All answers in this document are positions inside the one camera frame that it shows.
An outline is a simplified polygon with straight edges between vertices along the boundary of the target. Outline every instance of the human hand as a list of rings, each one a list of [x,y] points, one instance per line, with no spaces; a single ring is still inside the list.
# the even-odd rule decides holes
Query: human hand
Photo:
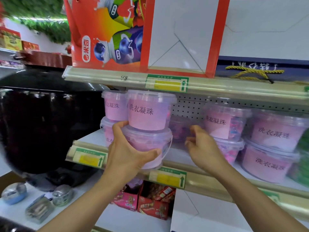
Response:
[[[193,125],[190,127],[190,131],[195,134],[195,138],[187,137],[185,145],[194,164],[211,175],[220,171],[222,167],[225,168],[226,164],[229,165],[213,137],[205,130],[198,125]]]
[[[107,164],[103,174],[111,174],[114,179],[121,180],[123,185],[131,181],[144,164],[161,154],[160,149],[141,152],[133,148],[121,131],[127,124],[128,121],[120,121],[113,125],[114,141],[108,147]]]

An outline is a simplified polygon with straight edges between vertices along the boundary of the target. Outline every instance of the price tag holder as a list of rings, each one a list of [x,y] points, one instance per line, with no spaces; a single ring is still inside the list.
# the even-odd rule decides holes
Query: price tag holder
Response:
[[[76,148],[73,162],[89,165],[96,168],[102,168],[106,153],[97,152],[86,148]]]
[[[149,181],[184,189],[187,173],[172,168],[162,167],[149,174]]]
[[[261,190],[265,195],[268,196],[272,201],[274,201],[276,204],[280,204],[280,195],[277,193],[269,192]]]
[[[145,87],[147,89],[186,93],[188,90],[188,84],[188,77],[148,74]]]

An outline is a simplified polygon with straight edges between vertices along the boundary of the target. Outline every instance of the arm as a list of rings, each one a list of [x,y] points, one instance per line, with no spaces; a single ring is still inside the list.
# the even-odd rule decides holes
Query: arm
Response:
[[[121,127],[127,124],[127,121],[121,121],[113,126],[114,141],[108,148],[107,164],[101,179],[39,232],[90,231],[123,186],[137,175],[145,163],[161,153],[159,149],[148,152],[135,150],[121,132]]]
[[[203,129],[192,126],[191,132],[196,138],[185,144],[193,162],[226,188],[254,232],[309,231],[235,170]]]

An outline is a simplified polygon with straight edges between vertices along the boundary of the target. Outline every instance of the blueberry image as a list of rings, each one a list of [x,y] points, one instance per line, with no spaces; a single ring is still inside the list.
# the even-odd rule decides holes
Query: blueberry image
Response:
[[[143,32],[141,32],[136,38],[136,49],[139,53],[141,53],[142,40],[143,40]]]
[[[97,60],[104,61],[103,54],[105,52],[105,46],[101,42],[95,44],[93,51]]]
[[[131,54],[132,50],[129,48],[131,42],[132,41],[129,41],[126,37],[121,39],[119,50],[122,54]]]

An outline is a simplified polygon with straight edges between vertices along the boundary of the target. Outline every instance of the green arrow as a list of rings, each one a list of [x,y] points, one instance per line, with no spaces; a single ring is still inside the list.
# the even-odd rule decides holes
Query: green arrow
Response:
[[[186,84],[185,81],[182,81],[182,87],[181,87],[181,91],[184,91],[184,85]]]
[[[102,157],[99,158],[99,160],[98,160],[98,166],[99,166],[99,167],[101,166],[102,161],[103,161]]]
[[[183,176],[181,176],[180,180],[181,180],[180,187],[182,187],[183,186],[183,180],[184,180]]]

